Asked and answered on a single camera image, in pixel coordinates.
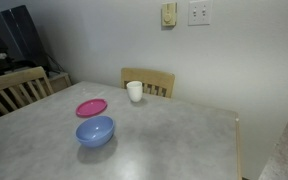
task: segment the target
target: white wall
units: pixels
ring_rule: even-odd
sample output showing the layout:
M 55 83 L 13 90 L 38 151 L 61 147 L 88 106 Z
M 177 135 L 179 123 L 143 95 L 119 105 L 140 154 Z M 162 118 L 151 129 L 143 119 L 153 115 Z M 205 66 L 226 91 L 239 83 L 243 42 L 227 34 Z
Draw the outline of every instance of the white wall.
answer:
M 210 26 L 160 26 L 162 0 L 26 4 L 48 51 L 72 79 L 119 86 L 124 66 L 176 75 L 173 97 L 240 113 L 243 176 L 257 179 L 288 120 L 288 1 L 214 0 Z

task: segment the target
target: white cup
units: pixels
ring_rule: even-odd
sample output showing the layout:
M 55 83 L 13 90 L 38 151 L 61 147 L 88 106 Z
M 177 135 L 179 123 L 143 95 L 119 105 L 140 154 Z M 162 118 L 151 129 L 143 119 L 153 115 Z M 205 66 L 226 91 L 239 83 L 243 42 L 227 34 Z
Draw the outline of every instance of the white cup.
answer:
M 140 81 L 131 81 L 126 84 L 128 96 L 133 102 L 139 102 L 143 95 L 143 86 Z

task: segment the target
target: bowl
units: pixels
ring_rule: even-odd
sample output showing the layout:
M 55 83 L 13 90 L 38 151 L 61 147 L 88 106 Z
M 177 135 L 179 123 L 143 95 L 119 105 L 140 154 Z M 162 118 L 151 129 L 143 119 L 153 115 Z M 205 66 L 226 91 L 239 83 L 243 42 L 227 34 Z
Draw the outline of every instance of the bowl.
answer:
M 115 123 L 108 116 L 95 116 L 79 125 L 76 138 L 84 146 L 99 147 L 107 143 L 114 134 Z

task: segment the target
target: pink plate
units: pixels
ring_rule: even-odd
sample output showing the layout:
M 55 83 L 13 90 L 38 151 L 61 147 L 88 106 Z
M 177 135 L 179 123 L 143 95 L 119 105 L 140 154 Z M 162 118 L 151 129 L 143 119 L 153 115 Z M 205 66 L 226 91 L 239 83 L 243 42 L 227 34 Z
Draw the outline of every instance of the pink plate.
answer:
M 79 117 L 91 117 L 105 110 L 107 103 L 104 99 L 91 99 L 83 102 L 76 108 Z

